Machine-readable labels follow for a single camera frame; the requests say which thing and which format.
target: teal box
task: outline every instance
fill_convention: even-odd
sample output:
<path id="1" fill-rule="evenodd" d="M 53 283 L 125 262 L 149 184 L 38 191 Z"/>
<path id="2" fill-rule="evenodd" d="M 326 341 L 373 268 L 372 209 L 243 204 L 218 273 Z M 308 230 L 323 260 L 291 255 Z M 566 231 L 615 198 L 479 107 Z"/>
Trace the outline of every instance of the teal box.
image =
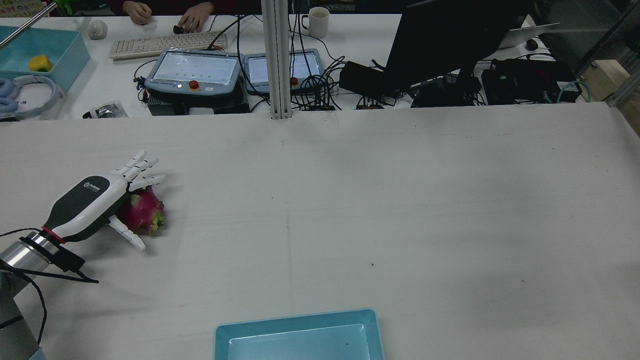
<path id="1" fill-rule="evenodd" d="M 16 29 L 13 26 L 0 26 L 0 39 L 8 37 Z M 29 70 L 29 61 L 40 54 L 45 54 L 53 64 L 51 71 Z M 89 52 L 79 32 L 28 28 L 0 49 L 0 78 L 44 75 L 67 92 L 87 61 Z"/>
<path id="2" fill-rule="evenodd" d="M 373 309 L 228 323 L 214 360 L 385 360 Z"/>

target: pink dragon fruit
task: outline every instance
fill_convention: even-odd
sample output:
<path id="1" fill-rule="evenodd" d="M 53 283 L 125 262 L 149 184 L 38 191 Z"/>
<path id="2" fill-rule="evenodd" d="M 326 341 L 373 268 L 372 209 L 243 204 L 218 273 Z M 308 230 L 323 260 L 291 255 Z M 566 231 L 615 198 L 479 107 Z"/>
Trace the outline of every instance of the pink dragon fruit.
<path id="1" fill-rule="evenodd" d="M 131 201 L 118 209 L 116 216 L 134 233 L 153 235 L 164 225 L 164 204 L 147 186 L 133 192 Z"/>

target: green cable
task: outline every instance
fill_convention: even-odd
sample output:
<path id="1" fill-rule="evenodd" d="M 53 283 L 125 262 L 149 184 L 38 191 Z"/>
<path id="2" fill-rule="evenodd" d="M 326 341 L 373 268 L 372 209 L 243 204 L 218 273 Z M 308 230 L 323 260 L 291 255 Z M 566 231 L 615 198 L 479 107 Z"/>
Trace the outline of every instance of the green cable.
<path id="1" fill-rule="evenodd" d="M 556 102 L 560 102 L 560 98 L 562 97 L 562 93 L 566 90 L 566 88 L 568 88 L 569 86 L 573 85 L 573 84 L 580 84 L 582 86 L 584 86 L 584 88 L 587 89 L 587 94 L 589 94 L 589 98 L 587 99 L 587 102 L 591 102 L 591 89 L 589 88 L 589 85 L 583 83 L 582 81 L 579 80 L 575 80 L 575 81 L 571 81 L 569 83 L 567 83 L 565 86 L 562 87 L 562 90 L 560 90 L 560 93 L 558 94 L 558 99 Z"/>

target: keyboard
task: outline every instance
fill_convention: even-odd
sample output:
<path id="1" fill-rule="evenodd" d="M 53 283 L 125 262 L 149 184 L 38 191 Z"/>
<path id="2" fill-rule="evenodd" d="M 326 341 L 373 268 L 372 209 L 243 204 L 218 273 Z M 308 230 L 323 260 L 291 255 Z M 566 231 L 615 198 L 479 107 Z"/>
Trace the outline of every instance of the keyboard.
<path id="1" fill-rule="evenodd" d="M 109 57 L 112 58 L 113 61 L 150 58 L 160 55 L 162 50 L 168 47 L 196 50 L 206 49 L 218 34 L 220 34 L 219 31 L 208 31 L 203 33 L 114 41 Z M 214 45 L 225 49 L 227 47 L 227 35 L 222 34 Z"/>

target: white mug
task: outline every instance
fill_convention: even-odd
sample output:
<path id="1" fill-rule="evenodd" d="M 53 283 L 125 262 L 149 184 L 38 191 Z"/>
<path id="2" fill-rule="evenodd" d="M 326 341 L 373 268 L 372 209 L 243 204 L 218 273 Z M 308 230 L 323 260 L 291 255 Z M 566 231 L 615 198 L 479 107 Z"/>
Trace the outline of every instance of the white mug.
<path id="1" fill-rule="evenodd" d="M 329 10 L 323 7 L 311 8 L 309 15 L 302 15 L 302 27 L 309 30 L 309 35 L 316 38 L 323 38 L 326 36 L 329 29 Z M 309 19 L 309 27 L 305 26 L 305 17 Z"/>

